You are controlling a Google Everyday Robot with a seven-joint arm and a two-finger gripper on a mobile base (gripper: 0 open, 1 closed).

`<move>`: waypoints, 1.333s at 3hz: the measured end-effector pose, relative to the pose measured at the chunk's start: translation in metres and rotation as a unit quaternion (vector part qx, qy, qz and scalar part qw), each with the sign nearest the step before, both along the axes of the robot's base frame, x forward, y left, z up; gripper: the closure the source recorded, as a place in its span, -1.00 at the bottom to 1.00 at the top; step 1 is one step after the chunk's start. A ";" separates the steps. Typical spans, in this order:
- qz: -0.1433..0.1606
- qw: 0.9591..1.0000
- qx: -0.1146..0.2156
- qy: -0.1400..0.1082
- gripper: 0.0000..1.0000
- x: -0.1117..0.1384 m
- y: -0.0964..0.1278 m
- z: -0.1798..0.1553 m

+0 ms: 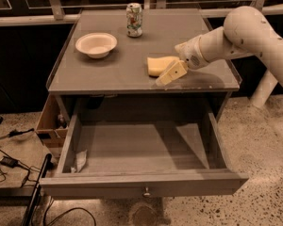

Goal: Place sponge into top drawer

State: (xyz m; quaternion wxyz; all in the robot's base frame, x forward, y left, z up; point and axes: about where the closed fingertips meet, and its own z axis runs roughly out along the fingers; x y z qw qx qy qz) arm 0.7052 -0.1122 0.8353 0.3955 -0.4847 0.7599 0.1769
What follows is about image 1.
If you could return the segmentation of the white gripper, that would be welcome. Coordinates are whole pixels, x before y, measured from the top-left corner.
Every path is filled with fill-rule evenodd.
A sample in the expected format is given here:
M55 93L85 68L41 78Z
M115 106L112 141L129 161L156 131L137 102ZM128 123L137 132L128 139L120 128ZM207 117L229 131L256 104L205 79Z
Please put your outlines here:
M156 79L156 85L166 86L185 75L190 70L198 70L208 65L200 49L201 36L194 37L175 46L181 60L172 61Z

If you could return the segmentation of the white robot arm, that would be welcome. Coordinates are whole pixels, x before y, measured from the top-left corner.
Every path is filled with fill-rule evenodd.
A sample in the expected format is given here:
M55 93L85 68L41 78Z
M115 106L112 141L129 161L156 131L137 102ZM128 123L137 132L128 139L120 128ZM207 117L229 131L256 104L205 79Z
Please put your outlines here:
M170 62L156 84L166 86L219 59L253 55L267 68L251 97L251 104L262 107L276 85L283 88L283 38L271 27L264 15L252 7L231 10L224 24L206 34L175 47L179 58Z

